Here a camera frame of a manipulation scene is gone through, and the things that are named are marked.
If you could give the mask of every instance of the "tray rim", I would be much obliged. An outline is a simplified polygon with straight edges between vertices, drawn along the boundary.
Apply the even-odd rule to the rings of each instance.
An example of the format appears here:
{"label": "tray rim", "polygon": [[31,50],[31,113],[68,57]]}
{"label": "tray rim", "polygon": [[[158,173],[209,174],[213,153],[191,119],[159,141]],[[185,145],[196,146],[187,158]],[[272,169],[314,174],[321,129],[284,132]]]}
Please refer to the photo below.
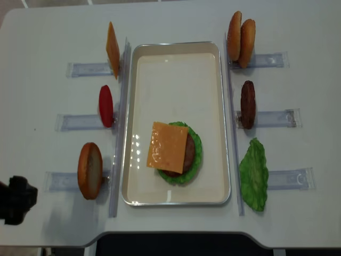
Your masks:
{"label": "tray rim", "polygon": [[228,148],[228,137],[227,137],[227,125],[226,125],[226,110],[225,110],[225,100],[224,100],[224,87],[223,87],[223,74],[222,74],[222,64],[221,64],[221,53],[218,45],[212,41],[199,41],[199,42],[184,42],[184,43],[160,43],[160,44],[141,44],[138,45],[132,54],[132,61],[131,61],[131,77],[133,76],[133,58],[135,51],[142,47],[151,47],[151,46],[167,46],[167,45],[180,45],[180,44],[202,44],[202,43],[209,43],[213,44],[218,49],[219,55],[219,67],[220,67],[220,85],[222,90],[222,104],[223,104],[223,114],[224,114],[224,136],[225,136],[225,150],[226,150],[226,162],[227,162],[227,175],[229,177],[229,192],[227,196],[220,202],[161,202],[161,203],[148,203],[148,202],[138,202],[138,203],[131,203],[129,202],[123,195],[123,172],[124,172],[124,162],[125,162],[125,155],[126,155],[126,142],[127,142],[127,128],[128,128],[128,119],[129,119],[129,109],[130,109],[130,101],[131,101],[131,87],[132,87],[132,79],[130,79],[130,83],[128,86],[128,99],[127,99],[127,112],[126,112],[126,120],[125,120],[125,133],[124,133],[124,146],[123,146],[123,157],[121,163],[121,176],[120,176],[120,194],[123,201],[130,206],[165,206],[165,205],[179,205],[179,206],[191,206],[191,205],[222,205],[227,202],[231,195],[231,176],[230,176],[230,162],[229,162],[229,148]]}

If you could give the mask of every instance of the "plastic holder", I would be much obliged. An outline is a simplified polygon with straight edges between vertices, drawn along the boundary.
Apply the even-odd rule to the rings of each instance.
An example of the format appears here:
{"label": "plastic holder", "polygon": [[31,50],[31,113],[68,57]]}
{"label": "plastic holder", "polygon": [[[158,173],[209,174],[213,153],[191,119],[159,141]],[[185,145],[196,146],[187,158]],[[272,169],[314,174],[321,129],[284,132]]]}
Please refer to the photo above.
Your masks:
{"label": "plastic holder", "polygon": [[[238,62],[229,61],[230,69],[241,69]],[[289,68],[288,52],[254,54],[246,68]]]}
{"label": "plastic holder", "polygon": [[58,132],[112,129],[103,126],[99,115],[57,115],[54,129]]}
{"label": "plastic holder", "polygon": [[[237,128],[243,129],[240,117],[241,112],[235,111]],[[283,111],[260,111],[256,113],[253,127],[302,127],[299,108]]]}
{"label": "plastic holder", "polygon": [[110,188],[110,201],[109,201],[109,217],[117,216],[117,206],[118,206],[118,196],[119,196],[119,185],[121,170],[123,169],[123,147],[125,144],[125,138],[127,131],[125,130],[127,113],[127,102],[130,91],[129,86],[129,71],[130,71],[130,60],[132,55],[132,49],[128,38],[126,38],[124,54],[123,54],[123,64],[121,69],[121,97],[120,97],[120,107],[117,113],[117,136],[116,136],[116,146],[114,155],[114,164],[112,165],[111,172],[111,188]]}
{"label": "plastic holder", "polygon": [[228,57],[228,45],[227,45],[227,36],[226,33],[224,35],[224,59],[225,59],[225,75],[226,75],[226,83],[228,84],[228,95],[229,95],[229,107],[230,107],[230,122],[232,124],[232,144],[234,146],[233,150],[233,161],[235,162],[235,169],[234,169],[234,178],[236,179],[236,190],[237,190],[237,203],[238,203],[238,212],[239,216],[244,215],[244,203],[241,197],[241,184],[240,184],[240,177],[239,177],[239,159],[238,159],[238,143],[237,143],[237,136],[236,136],[236,127],[237,127],[237,120],[234,117],[234,107],[233,107],[233,89],[231,86],[231,75],[230,75],[230,61]]}
{"label": "plastic holder", "polygon": [[269,172],[269,179],[267,181],[268,190],[307,190],[314,188],[315,180],[312,168]]}
{"label": "plastic holder", "polygon": [[[110,172],[103,171],[101,190],[110,187]],[[80,191],[78,186],[77,172],[46,172],[45,173],[45,192],[57,191]]]}
{"label": "plastic holder", "polygon": [[68,63],[66,77],[112,76],[111,65],[104,63]]}

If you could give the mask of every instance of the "bottom bun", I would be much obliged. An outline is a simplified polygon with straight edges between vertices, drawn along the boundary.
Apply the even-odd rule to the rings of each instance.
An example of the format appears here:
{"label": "bottom bun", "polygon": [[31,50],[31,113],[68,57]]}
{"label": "bottom bun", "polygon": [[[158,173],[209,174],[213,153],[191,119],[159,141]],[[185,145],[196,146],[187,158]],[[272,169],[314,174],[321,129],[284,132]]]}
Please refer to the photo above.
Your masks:
{"label": "bottom bun", "polygon": [[96,199],[102,183],[103,162],[98,146],[89,142],[80,151],[78,186],[85,199]]}

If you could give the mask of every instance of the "top bun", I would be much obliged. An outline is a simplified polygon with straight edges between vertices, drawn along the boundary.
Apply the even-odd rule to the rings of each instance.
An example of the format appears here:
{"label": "top bun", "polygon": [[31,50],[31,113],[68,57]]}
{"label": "top bun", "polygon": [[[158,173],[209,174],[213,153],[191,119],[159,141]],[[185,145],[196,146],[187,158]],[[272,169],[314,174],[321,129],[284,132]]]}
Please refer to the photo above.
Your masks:
{"label": "top bun", "polygon": [[228,32],[228,54],[233,61],[238,60],[240,54],[240,25],[241,12],[237,11],[232,16]]}
{"label": "top bun", "polygon": [[252,19],[246,20],[241,26],[241,45],[239,65],[246,68],[251,60],[252,51],[255,45],[256,23]]}

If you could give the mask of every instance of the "plastic food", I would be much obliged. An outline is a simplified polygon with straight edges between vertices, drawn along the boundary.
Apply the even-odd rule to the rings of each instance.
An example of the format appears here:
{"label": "plastic food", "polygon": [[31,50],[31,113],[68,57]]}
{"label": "plastic food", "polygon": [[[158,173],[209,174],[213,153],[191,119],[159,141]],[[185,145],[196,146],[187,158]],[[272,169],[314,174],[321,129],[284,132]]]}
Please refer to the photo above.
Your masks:
{"label": "plastic food", "polygon": [[117,80],[119,72],[119,48],[113,29],[113,25],[110,22],[108,28],[107,46],[106,46],[108,58],[112,67],[113,74]]}
{"label": "plastic food", "polygon": [[233,61],[238,60],[240,54],[240,25],[241,12],[237,11],[232,16],[228,32],[228,54]]}
{"label": "plastic food", "polygon": [[103,125],[110,128],[113,123],[113,104],[111,92],[107,85],[101,88],[99,107]]}
{"label": "plastic food", "polygon": [[194,157],[196,156],[196,145],[194,144],[194,140],[192,136],[187,134],[187,142],[186,142],[186,150],[185,150],[185,159],[183,161],[182,173],[170,172],[163,170],[164,173],[169,177],[179,177],[185,172],[188,172],[192,166],[194,161]]}
{"label": "plastic food", "polygon": [[246,68],[250,62],[255,45],[255,37],[256,23],[254,20],[248,19],[241,25],[240,55],[238,59],[241,68]]}
{"label": "plastic food", "polygon": [[154,122],[147,167],[183,173],[188,127]]}
{"label": "plastic food", "polygon": [[243,200],[253,210],[264,211],[269,171],[264,147],[257,138],[250,141],[245,157],[240,162],[239,172]]}
{"label": "plastic food", "polygon": [[255,88],[251,81],[246,81],[241,89],[240,108],[244,129],[251,129],[256,116]]}
{"label": "plastic food", "polygon": [[98,146],[89,142],[80,151],[78,160],[78,186],[85,199],[96,199],[102,183],[103,162]]}
{"label": "plastic food", "polygon": [[162,170],[158,170],[159,174],[161,175],[162,178],[164,178],[168,183],[170,184],[186,184],[190,182],[197,174],[198,169],[200,167],[201,159],[202,159],[202,147],[201,147],[201,140],[200,137],[194,132],[192,128],[190,128],[188,125],[182,122],[174,122],[174,123],[169,123],[170,125],[177,125],[177,126],[184,126],[188,127],[188,134],[192,136],[192,139],[194,141],[194,145],[196,148],[196,154],[194,156],[194,160],[192,163],[192,166],[190,169],[186,172],[183,173],[179,177],[169,177],[166,174],[163,173]]}

